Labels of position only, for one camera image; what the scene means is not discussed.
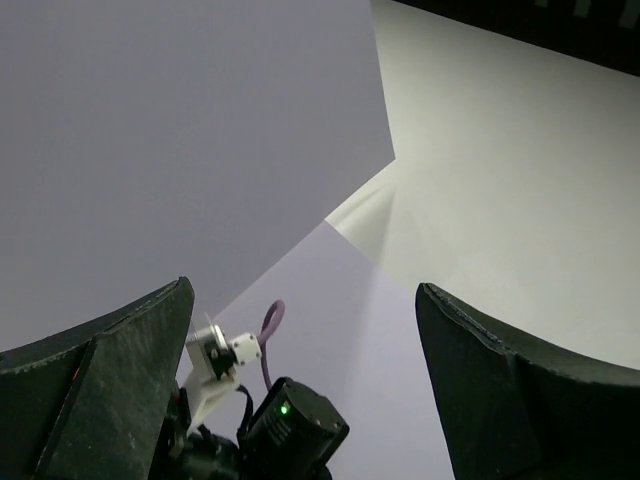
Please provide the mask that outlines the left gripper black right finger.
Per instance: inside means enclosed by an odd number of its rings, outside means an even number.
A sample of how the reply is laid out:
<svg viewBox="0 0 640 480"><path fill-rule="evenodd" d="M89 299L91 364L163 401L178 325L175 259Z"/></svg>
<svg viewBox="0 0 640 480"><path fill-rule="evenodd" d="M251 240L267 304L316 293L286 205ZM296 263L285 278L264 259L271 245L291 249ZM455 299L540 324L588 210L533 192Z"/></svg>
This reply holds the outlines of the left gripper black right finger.
<svg viewBox="0 0 640 480"><path fill-rule="evenodd" d="M636 479L639 373L495 319L431 283L416 320L457 479Z"/></svg>

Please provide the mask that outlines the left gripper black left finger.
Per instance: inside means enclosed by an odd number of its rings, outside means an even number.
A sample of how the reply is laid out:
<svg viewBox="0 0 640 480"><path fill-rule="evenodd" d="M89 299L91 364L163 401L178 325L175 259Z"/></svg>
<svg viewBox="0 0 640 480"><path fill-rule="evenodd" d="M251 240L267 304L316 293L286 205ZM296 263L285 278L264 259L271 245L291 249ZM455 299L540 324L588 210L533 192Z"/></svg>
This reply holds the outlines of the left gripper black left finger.
<svg viewBox="0 0 640 480"><path fill-rule="evenodd" d="M4 479L145 479L194 306L180 277L1 354Z"/></svg>

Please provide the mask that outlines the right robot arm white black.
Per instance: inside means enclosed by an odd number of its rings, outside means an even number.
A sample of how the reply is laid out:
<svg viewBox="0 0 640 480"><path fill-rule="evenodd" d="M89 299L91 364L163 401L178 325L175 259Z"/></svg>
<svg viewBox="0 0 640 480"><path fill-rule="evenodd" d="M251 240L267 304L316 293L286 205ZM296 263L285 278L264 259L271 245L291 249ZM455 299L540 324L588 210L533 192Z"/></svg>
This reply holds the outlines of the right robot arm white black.
<svg viewBox="0 0 640 480"><path fill-rule="evenodd" d="M280 377L259 406L244 386L246 405L234 441L201 425L189 433L186 390L169 406L150 479L330 479L327 463L350 432L331 401Z"/></svg>

